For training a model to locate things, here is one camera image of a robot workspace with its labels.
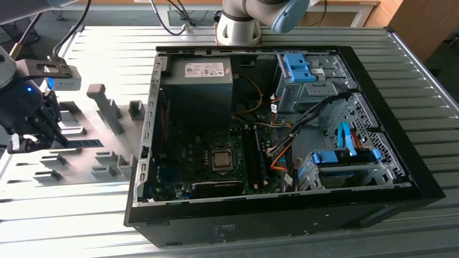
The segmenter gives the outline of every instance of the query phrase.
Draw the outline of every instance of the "motherboard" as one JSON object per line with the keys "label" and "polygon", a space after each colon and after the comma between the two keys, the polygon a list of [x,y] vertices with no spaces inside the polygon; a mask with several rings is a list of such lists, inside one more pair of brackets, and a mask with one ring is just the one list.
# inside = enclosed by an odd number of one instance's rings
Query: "motherboard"
{"label": "motherboard", "polygon": [[168,135],[157,182],[168,199],[280,192],[280,176],[268,170],[266,127],[174,130]]}

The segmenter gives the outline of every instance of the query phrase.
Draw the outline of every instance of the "power supply label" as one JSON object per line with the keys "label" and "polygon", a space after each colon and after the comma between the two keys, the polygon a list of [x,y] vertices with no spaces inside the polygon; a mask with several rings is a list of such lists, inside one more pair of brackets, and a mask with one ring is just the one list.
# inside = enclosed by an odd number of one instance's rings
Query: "power supply label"
{"label": "power supply label", "polygon": [[185,66],[185,77],[222,77],[222,63],[188,63]]}

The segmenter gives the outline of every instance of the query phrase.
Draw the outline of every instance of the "cpu socket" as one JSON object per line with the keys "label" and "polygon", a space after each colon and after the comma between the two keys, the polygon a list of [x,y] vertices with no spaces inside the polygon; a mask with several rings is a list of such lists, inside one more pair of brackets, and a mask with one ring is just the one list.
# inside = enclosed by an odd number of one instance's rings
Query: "cpu socket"
{"label": "cpu socket", "polygon": [[224,176],[233,171],[233,151],[230,147],[214,147],[212,154],[212,171]]}

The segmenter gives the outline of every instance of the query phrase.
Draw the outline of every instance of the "ribbed aluminum table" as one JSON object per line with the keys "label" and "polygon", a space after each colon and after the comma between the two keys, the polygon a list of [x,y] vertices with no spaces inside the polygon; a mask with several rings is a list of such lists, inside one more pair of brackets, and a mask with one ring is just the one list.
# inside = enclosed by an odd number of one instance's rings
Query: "ribbed aluminum table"
{"label": "ribbed aluminum table", "polygon": [[[4,193],[12,200],[0,201],[1,257],[459,257],[459,109],[397,35],[381,28],[310,27],[262,34],[265,45],[354,48],[447,198],[362,230],[157,249],[122,226],[128,182],[13,184]],[[102,82],[117,102],[145,100],[154,47],[212,45],[213,39],[209,27],[180,37],[160,27],[86,27],[64,57],[84,83]],[[9,156],[0,166],[6,175]]]}

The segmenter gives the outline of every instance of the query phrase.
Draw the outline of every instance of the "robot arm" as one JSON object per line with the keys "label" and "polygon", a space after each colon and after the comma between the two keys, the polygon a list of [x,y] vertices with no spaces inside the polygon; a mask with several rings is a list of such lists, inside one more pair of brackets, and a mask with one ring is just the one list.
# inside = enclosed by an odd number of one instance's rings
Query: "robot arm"
{"label": "robot arm", "polygon": [[308,5],[309,0],[222,0],[217,42],[229,46],[256,45],[260,41],[258,22],[278,33],[289,32]]}

